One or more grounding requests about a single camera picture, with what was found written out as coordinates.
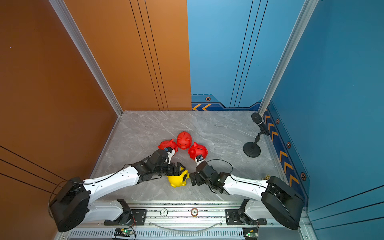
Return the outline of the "yellow piggy bank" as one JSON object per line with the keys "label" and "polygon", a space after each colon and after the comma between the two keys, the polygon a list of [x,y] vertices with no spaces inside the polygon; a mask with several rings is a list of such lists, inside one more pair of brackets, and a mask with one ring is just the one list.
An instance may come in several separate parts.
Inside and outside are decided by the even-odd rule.
{"label": "yellow piggy bank", "polygon": [[187,185],[187,179],[190,178],[188,170],[184,170],[179,176],[167,176],[171,187],[178,188]]}

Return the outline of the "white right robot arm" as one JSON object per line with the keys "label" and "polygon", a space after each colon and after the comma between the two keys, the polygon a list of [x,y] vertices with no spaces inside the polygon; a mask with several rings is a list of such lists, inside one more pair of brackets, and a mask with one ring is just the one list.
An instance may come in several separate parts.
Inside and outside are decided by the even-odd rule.
{"label": "white right robot arm", "polygon": [[288,229],[300,227],[304,197],[278,177],[268,180],[240,178],[231,173],[218,173],[208,162],[201,161],[190,179],[193,186],[205,184],[215,194],[245,197],[239,216],[249,225],[258,219],[274,218]]}

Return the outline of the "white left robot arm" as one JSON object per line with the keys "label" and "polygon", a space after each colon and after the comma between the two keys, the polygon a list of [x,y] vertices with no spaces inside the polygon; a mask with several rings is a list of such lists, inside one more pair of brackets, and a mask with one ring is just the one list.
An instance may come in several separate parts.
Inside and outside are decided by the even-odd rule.
{"label": "white left robot arm", "polygon": [[188,178],[186,167],[172,163],[175,150],[168,147],[158,149],[143,160],[126,164],[115,173],[81,180],[72,178],[49,203],[49,211],[60,233],[68,232],[83,222],[103,220],[106,225],[131,225],[134,214],[123,199],[106,205],[94,202],[112,192],[142,182],[157,180],[162,176]]}

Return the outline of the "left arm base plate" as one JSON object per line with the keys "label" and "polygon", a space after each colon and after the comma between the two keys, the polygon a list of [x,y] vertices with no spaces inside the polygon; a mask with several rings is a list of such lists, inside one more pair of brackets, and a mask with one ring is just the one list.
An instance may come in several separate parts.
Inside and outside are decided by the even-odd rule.
{"label": "left arm base plate", "polygon": [[105,226],[143,226],[145,224],[147,210],[130,210],[123,213],[116,220],[105,220]]}

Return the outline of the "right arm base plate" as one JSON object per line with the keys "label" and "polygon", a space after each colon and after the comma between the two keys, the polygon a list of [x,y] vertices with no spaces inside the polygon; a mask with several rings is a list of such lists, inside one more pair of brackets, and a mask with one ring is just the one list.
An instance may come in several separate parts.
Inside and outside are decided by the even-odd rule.
{"label": "right arm base plate", "polygon": [[245,213],[241,212],[239,209],[226,209],[226,223],[228,226],[234,225],[258,225],[264,226],[267,225],[267,219],[257,219],[253,220],[248,217]]}

